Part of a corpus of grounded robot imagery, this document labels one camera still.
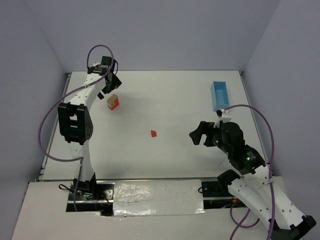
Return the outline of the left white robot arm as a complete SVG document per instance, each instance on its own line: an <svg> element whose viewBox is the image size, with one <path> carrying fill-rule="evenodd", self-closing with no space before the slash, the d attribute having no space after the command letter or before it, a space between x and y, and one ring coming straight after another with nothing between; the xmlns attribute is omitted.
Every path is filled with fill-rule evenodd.
<svg viewBox="0 0 320 240"><path fill-rule="evenodd" d="M84 86L68 102L58 105L59 132L68 143L71 157L81 158L81 169L77 170L73 180L77 191L85 194L97 192L96 175L91 164L89 140L94 133L90 109L96 100L102 100L106 94L117 89L122 82L114 74L115 64L110 56L103 56L101 62L92 64L87 69Z"/></svg>

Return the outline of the red cube with window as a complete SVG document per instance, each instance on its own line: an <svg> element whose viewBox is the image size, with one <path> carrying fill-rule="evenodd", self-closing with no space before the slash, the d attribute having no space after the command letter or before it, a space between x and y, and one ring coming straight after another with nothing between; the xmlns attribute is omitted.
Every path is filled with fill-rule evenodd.
<svg viewBox="0 0 320 240"><path fill-rule="evenodd" d="M117 105L108 106L108 108L109 108L111 111L113 111L116 107L117 107Z"/></svg>

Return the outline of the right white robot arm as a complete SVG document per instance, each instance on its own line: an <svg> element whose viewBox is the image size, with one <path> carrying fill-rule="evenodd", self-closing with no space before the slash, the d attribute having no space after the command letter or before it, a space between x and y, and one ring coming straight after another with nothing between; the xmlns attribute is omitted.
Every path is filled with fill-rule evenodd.
<svg viewBox="0 0 320 240"><path fill-rule="evenodd" d="M316 226L316 220L301 212L273 182L265 160L245 143L238 124L227 122L216 127L201 121L189 133L194 145L200 144L203 135L204 145L224 152L233 167L217 177L219 187L244 203L269 229L272 240L299 240Z"/></svg>

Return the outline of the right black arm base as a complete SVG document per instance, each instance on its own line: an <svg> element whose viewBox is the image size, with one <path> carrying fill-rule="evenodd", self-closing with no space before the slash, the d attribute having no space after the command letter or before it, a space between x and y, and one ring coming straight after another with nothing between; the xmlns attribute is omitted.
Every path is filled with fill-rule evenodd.
<svg viewBox="0 0 320 240"><path fill-rule="evenodd" d="M203 197L203 208L205 210L229 209L233 203L239 201L225 190L216 179L202 181L198 192Z"/></svg>

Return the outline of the red cube block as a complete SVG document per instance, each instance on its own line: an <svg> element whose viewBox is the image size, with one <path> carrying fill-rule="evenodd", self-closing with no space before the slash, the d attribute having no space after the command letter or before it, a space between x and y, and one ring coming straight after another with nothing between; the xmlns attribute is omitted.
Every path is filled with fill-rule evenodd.
<svg viewBox="0 0 320 240"><path fill-rule="evenodd" d="M113 101L113 107L117 107L119 105L119 98L117 97L114 101Z"/></svg>

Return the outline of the red wedge block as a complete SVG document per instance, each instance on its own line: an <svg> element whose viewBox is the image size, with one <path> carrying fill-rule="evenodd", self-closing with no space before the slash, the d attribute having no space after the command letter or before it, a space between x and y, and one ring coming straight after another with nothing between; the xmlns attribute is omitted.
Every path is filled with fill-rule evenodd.
<svg viewBox="0 0 320 240"><path fill-rule="evenodd" d="M152 136L152 137L156 137L156 136L157 136L157 132L154 131L154 130L151 130L150 133L151 133L151 136Z"/></svg>

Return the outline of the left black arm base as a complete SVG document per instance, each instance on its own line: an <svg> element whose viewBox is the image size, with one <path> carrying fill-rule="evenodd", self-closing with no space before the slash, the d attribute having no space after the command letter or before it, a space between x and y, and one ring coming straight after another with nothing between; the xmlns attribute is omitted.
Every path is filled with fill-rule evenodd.
<svg viewBox="0 0 320 240"><path fill-rule="evenodd" d="M75 193L75 183L70 186L59 184L58 188L68 192L66 212L98 212L101 216L114 215L114 188L112 183L97 183L93 191L81 189L80 184Z"/></svg>

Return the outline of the blue plastic box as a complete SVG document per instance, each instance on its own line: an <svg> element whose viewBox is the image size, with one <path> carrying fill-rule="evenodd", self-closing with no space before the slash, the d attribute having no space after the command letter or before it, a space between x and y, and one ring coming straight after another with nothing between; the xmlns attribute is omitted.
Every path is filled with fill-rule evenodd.
<svg viewBox="0 0 320 240"><path fill-rule="evenodd" d="M210 92L214 112L225 109L230 105L226 82L214 81L211 85Z"/></svg>

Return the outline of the natural wood block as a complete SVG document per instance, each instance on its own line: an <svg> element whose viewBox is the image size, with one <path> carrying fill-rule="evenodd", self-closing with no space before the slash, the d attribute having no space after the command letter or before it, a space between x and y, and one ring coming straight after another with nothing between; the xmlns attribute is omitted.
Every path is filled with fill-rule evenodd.
<svg viewBox="0 0 320 240"><path fill-rule="evenodd" d="M107 105L108 106L113 106L114 105L114 100L118 98L116 94L112 94L108 99L107 99Z"/></svg>

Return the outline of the silver foil tape sheet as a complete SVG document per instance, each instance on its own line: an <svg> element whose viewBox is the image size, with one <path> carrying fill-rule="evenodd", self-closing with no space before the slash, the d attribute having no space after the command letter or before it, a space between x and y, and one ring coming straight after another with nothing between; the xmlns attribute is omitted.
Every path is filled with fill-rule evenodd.
<svg viewBox="0 0 320 240"><path fill-rule="evenodd" d="M113 215L117 217L185 216L203 214L201 181L118 181L114 185Z"/></svg>

